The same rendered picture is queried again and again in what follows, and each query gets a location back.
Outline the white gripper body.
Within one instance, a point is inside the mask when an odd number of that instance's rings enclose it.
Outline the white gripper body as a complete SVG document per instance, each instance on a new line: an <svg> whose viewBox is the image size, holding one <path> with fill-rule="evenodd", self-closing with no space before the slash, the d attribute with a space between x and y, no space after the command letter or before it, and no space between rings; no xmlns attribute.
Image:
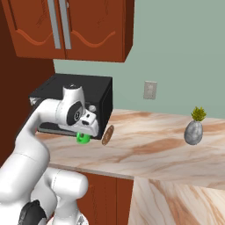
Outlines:
<svg viewBox="0 0 225 225"><path fill-rule="evenodd" d="M94 120L90 125L84 125L83 122L79 120L75 125L68 126L67 129L96 137L98 135L98 121Z"/></svg>

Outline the green mug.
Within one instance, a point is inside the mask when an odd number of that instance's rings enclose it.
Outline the green mug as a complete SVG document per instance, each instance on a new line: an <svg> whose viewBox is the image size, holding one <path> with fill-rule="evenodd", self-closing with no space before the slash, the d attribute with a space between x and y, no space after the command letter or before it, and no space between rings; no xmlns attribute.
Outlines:
<svg viewBox="0 0 225 225"><path fill-rule="evenodd" d="M90 142L91 136L89 134L77 133L76 142L78 144L87 144Z"/></svg>

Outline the black microwave oven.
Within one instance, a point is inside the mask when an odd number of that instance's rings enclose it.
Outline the black microwave oven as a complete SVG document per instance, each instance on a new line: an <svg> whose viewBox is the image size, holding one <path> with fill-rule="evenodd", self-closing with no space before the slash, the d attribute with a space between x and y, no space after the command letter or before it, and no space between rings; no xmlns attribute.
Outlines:
<svg viewBox="0 0 225 225"><path fill-rule="evenodd" d="M110 76L54 74L29 95L30 104L35 105L45 98L62 100L62 88L67 84L83 88L85 109L94 113L98 122L98 134L90 134L90 137L100 140L113 111L113 79Z"/></svg>

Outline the brown round cookie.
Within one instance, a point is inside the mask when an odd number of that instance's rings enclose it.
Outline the brown round cookie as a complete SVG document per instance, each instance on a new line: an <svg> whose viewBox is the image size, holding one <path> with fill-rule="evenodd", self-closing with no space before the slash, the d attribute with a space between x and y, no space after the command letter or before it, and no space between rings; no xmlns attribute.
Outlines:
<svg viewBox="0 0 225 225"><path fill-rule="evenodd" d="M111 140L113 136L113 131L114 131L114 125L109 126L102 139L103 145L106 145Z"/></svg>

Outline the brown base cupboard door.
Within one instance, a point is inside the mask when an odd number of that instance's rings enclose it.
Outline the brown base cupboard door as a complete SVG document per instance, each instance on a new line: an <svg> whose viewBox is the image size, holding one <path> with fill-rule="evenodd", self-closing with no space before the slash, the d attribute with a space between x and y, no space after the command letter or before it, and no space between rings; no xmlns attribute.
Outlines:
<svg viewBox="0 0 225 225"><path fill-rule="evenodd" d="M116 178L84 173L87 193L77 201L90 225L116 225Z"/></svg>
<svg viewBox="0 0 225 225"><path fill-rule="evenodd" d="M134 181L117 179L117 225L128 225Z"/></svg>

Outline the brown tall cabinet panel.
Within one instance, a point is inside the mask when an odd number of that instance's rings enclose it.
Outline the brown tall cabinet panel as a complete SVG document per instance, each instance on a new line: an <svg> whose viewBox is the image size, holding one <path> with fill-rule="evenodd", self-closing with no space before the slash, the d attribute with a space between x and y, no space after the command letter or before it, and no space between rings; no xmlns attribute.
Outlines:
<svg viewBox="0 0 225 225"><path fill-rule="evenodd" d="M52 60L16 56L0 0L0 167L31 111L28 95L53 74Z"/></svg>

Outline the grey vase with green plant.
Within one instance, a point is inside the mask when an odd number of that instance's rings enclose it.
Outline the grey vase with green plant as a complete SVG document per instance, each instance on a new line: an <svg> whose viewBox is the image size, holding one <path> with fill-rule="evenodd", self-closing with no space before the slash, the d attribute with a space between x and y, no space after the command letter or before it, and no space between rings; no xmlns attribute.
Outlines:
<svg viewBox="0 0 225 225"><path fill-rule="evenodd" d="M189 145L197 145L203 137L203 126L201 121L206 118L207 113L202 106L196 106L191 115L192 121L185 128L184 139Z"/></svg>

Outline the grey wall socket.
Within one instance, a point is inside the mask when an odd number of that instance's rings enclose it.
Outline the grey wall socket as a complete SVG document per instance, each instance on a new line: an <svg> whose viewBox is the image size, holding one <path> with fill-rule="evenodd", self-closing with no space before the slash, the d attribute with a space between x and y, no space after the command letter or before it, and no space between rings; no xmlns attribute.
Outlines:
<svg viewBox="0 0 225 225"><path fill-rule="evenodd" d="M157 82L145 81L144 82L144 99L155 99L156 98L156 87Z"/></svg>

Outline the brown wall cupboard door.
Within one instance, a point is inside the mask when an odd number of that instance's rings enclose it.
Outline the brown wall cupboard door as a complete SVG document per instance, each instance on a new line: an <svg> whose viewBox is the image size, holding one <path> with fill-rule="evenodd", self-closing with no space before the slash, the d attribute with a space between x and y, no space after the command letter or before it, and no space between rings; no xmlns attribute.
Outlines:
<svg viewBox="0 0 225 225"><path fill-rule="evenodd" d="M124 62L133 46L134 0L60 0L68 60Z"/></svg>
<svg viewBox="0 0 225 225"><path fill-rule="evenodd" d="M61 49L55 49L47 0L1 0L18 57L64 59L59 0L54 0Z"/></svg>

